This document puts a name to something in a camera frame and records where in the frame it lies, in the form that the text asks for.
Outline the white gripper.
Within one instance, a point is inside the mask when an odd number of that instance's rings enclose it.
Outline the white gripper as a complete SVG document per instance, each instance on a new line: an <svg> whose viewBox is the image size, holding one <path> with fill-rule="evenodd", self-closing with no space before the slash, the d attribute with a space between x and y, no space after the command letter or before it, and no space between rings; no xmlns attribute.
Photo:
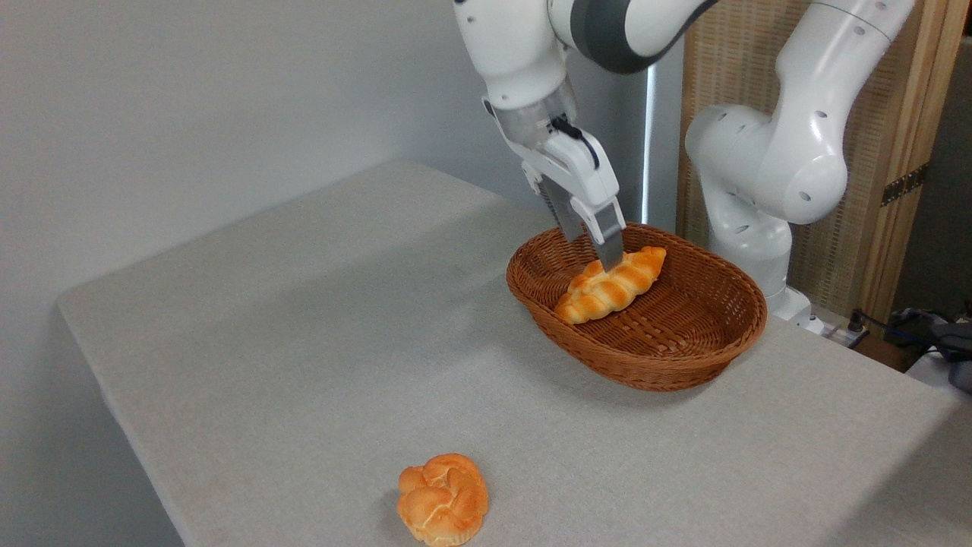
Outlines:
<svg viewBox="0 0 972 547"><path fill-rule="evenodd" d="M573 124L576 101L545 97L518 109L483 98L503 139L520 156L525 179L544 201L566 242L583 225L604 271L623 260L626 228L617 200L619 184L610 160L592 134Z"/></svg>

